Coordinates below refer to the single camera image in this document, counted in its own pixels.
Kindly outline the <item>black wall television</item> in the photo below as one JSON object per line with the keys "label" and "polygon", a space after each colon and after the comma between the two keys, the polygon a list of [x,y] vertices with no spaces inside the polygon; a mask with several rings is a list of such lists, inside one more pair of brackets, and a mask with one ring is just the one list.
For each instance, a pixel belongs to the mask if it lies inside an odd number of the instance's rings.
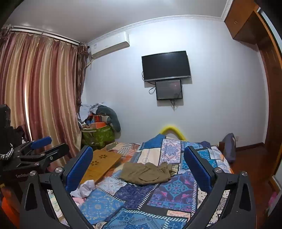
{"label": "black wall television", "polygon": [[142,56],[142,72],[146,82],[191,77],[186,51]]}

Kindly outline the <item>orange box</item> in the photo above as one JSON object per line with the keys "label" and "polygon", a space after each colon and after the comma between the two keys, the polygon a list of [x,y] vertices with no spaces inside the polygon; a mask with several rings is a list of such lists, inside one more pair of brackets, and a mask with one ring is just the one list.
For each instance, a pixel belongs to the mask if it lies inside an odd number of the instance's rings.
{"label": "orange box", "polygon": [[105,122],[95,122],[94,120],[91,121],[89,124],[90,129],[99,129],[105,127],[107,124]]}

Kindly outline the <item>crumpled white cloth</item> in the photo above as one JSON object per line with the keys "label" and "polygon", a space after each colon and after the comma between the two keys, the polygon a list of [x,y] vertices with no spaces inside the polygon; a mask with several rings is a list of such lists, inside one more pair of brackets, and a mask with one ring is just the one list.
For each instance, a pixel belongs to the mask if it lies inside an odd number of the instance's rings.
{"label": "crumpled white cloth", "polygon": [[86,198],[88,197],[91,192],[95,189],[95,183],[94,180],[87,180],[83,184],[80,184],[78,188],[75,191],[70,192],[70,195],[72,197],[78,197],[78,198]]}

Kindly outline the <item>brown wooden wardrobe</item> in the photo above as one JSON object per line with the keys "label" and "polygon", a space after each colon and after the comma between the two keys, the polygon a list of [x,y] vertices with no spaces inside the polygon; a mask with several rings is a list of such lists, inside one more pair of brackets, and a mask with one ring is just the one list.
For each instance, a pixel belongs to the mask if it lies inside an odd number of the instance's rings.
{"label": "brown wooden wardrobe", "polygon": [[232,39],[255,51],[262,83],[262,141],[281,176],[281,49],[279,35],[256,1],[226,1],[222,12]]}

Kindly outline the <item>green storage bag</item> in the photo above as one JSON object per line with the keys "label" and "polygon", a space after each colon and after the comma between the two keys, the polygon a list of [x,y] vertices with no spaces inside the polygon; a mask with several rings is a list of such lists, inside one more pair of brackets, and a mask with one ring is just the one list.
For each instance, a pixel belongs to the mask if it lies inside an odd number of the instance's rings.
{"label": "green storage bag", "polygon": [[93,150],[102,149],[115,141],[115,134],[110,125],[98,129],[82,130],[82,145],[88,145]]}

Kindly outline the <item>small black wall monitor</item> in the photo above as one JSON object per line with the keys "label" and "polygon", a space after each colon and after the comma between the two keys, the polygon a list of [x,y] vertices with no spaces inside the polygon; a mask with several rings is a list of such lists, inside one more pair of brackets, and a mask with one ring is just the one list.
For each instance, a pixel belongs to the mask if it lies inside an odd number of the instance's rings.
{"label": "small black wall monitor", "polygon": [[162,80],[155,83],[156,99],[177,100],[183,99],[181,80]]}

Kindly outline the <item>wooden lap desk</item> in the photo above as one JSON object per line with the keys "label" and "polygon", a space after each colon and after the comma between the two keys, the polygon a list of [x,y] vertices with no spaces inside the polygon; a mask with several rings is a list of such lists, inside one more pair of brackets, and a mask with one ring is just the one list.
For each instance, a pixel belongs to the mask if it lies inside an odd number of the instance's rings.
{"label": "wooden lap desk", "polygon": [[93,180],[97,184],[103,176],[117,163],[120,161],[122,155],[109,152],[105,150],[95,150],[93,152],[92,161],[86,170],[80,184],[88,180]]}

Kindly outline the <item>blue patchwork bedspread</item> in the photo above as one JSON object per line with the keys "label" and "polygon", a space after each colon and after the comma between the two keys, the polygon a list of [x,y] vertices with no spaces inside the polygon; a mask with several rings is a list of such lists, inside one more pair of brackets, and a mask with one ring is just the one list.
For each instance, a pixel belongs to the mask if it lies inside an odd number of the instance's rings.
{"label": "blue patchwork bedspread", "polygon": [[[143,144],[114,142],[102,150],[122,157],[95,184],[86,198],[72,197],[94,228],[183,228],[199,209],[207,193],[202,191],[184,159],[184,150],[192,146],[212,167],[226,173],[231,168],[216,146],[157,135]],[[119,178],[125,163],[148,162],[173,165],[168,182],[135,185]]]}

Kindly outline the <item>khaki olive pants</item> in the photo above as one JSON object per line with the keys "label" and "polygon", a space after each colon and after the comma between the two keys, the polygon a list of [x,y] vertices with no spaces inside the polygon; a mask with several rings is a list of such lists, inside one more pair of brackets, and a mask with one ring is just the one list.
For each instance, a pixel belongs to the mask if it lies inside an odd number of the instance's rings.
{"label": "khaki olive pants", "polygon": [[171,179],[172,171],[173,165],[167,162],[163,162],[159,166],[150,162],[146,164],[127,162],[124,164],[119,178],[135,185],[152,185],[168,182]]}

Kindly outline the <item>white air conditioner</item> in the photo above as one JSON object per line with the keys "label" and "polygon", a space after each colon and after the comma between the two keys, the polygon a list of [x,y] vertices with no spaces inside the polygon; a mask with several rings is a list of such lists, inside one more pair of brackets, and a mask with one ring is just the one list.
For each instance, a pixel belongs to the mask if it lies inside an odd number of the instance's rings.
{"label": "white air conditioner", "polygon": [[91,43],[91,57],[97,59],[107,54],[130,47],[129,35],[121,32]]}

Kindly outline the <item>yellow headboard cushion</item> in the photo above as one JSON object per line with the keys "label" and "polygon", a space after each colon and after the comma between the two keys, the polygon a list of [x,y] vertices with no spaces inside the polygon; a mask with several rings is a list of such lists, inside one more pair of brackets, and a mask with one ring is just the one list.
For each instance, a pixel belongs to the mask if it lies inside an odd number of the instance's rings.
{"label": "yellow headboard cushion", "polygon": [[168,133],[174,134],[179,140],[187,141],[187,138],[183,135],[183,133],[173,125],[167,125],[164,128],[162,128],[159,132],[159,134],[162,135],[166,135]]}

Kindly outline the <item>striped pink curtain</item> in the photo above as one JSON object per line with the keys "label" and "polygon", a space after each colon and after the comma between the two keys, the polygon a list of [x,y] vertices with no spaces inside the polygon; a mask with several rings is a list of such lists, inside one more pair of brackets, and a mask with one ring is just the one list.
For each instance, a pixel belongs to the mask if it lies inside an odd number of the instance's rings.
{"label": "striped pink curtain", "polygon": [[51,137],[70,151],[50,164],[64,166],[81,147],[77,112],[85,77],[86,47],[44,35],[9,32],[1,37],[1,103],[11,125],[30,140]]}

